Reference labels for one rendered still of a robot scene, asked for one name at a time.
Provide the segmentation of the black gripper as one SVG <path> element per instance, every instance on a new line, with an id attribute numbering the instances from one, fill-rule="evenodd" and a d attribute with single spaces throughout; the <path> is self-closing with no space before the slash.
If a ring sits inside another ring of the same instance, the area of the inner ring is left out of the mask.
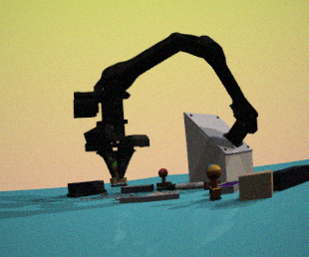
<path id="1" fill-rule="evenodd" d="M 103 116 L 100 121 L 101 125 L 104 125 L 106 120 L 114 125 L 117 135 L 115 139 L 111 137 L 100 145 L 87 146 L 87 143 L 85 143 L 85 151 L 98 154 L 106 162 L 112 178 L 117 178 L 112 169 L 112 164 L 116 162 L 119 179 L 122 179 L 128 169 L 132 155 L 137 151 L 134 147 L 150 146 L 150 139 L 146 134 L 125 135 L 125 124 L 128 123 L 128 120 L 124 120 L 123 115 Z M 113 147 L 118 149 L 114 150 Z"/>

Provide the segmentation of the rubber stamp with red knob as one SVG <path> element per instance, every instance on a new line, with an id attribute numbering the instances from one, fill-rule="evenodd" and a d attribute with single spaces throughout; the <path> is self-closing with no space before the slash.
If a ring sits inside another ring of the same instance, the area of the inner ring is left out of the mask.
<path id="1" fill-rule="evenodd" d="M 165 178 L 168 175 L 167 170 L 165 168 L 160 169 L 158 171 L 158 175 L 161 177 L 162 182 L 156 184 L 156 187 L 158 187 L 157 190 L 158 191 L 166 190 L 166 186 L 168 184 L 171 184 L 171 182 L 166 182 L 166 180 L 165 180 Z M 163 187 L 163 188 L 161 188 L 161 187 Z"/>

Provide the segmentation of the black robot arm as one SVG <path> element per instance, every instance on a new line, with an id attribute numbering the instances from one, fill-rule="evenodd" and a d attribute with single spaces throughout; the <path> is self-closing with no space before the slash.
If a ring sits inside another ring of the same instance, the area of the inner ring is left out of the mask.
<path id="1" fill-rule="evenodd" d="M 257 132 L 257 110 L 245 98 L 233 78 L 221 46 L 206 35 L 199 37 L 174 32 L 139 55 L 106 67 L 94 85 L 93 92 L 74 92 L 74 119 L 96 117 L 100 112 L 100 103 L 102 117 L 124 115 L 123 99 L 128 99 L 131 95 L 126 89 L 141 74 L 178 52 L 202 58 L 216 72 L 232 98 L 229 107 L 236 119 L 233 127 L 223 135 L 235 146 L 243 145 L 248 133 Z M 115 139 L 116 136 L 114 125 L 109 120 L 106 120 L 104 125 L 97 122 L 96 128 L 84 132 L 87 146 L 100 145 L 111 137 Z"/>

